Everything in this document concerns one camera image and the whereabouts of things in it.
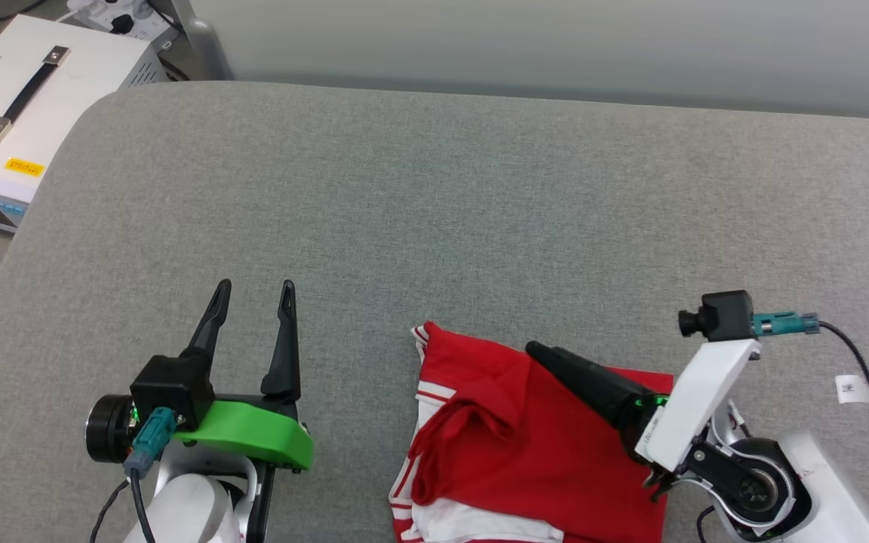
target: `gray cushion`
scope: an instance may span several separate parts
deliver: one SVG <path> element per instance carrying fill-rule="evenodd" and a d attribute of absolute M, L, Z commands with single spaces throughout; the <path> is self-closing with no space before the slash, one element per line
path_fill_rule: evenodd
<path fill-rule="evenodd" d="M 259 390 L 281 281 L 299 293 L 317 451 L 278 475 L 269 540 L 388 541 L 424 320 L 678 373 L 700 341 L 677 310 L 745 288 L 869 357 L 869 120 L 254 83 L 107 97 L 0 271 L 0 541 L 86 539 L 120 479 L 86 455 L 89 409 L 178 353 L 221 278 L 218 391 Z M 869 408 L 834 387 L 855 371 L 828 334 L 770 338 L 734 398 L 759 435 L 811 429 L 869 497 Z M 665 540 L 694 540 L 706 505 L 673 492 Z M 120 498 L 103 537 L 134 519 Z"/>

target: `wall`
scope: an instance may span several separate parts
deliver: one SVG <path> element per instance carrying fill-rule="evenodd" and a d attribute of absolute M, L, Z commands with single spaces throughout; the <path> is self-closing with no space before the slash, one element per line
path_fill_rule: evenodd
<path fill-rule="evenodd" d="M 869 0 L 191 4 L 240 79 L 869 116 Z"/>

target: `red clothing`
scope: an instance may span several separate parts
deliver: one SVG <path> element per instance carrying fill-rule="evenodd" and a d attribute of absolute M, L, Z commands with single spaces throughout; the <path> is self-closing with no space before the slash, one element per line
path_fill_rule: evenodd
<path fill-rule="evenodd" d="M 564 530 L 566 541 L 659 543 L 665 499 L 641 488 L 648 467 L 619 436 L 524 351 L 427 323 L 421 382 L 452 389 L 419 429 L 411 499 L 448 498 Z M 668 393 L 672 375 L 614 370 Z"/>

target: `white equipment box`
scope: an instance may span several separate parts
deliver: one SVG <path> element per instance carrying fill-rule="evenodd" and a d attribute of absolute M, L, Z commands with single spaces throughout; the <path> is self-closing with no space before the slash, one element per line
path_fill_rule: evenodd
<path fill-rule="evenodd" d="M 166 80 L 147 41 L 17 15 L 0 35 L 0 229 L 17 229 L 87 107 Z"/>

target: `teal cable connector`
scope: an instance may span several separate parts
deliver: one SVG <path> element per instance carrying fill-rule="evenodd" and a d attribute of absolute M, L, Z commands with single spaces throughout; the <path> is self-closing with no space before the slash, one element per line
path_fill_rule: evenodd
<path fill-rule="evenodd" d="M 123 471 L 131 477 L 132 471 L 139 471 L 143 478 L 152 468 L 152 463 L 159 458 L 166 443 L 170 443 L 173 434 L 177 432 L 177 420 L 173 410 L 159 406 L 152 410 L 146 423 L 143 424 L 134 439 L 134 449 L 123 463 Z"/>
<path fill-rule="evenodd" d="M 754 313 L 753 336 L 782 336 L 786 333 L 820 333 L 816 313 Z"/>

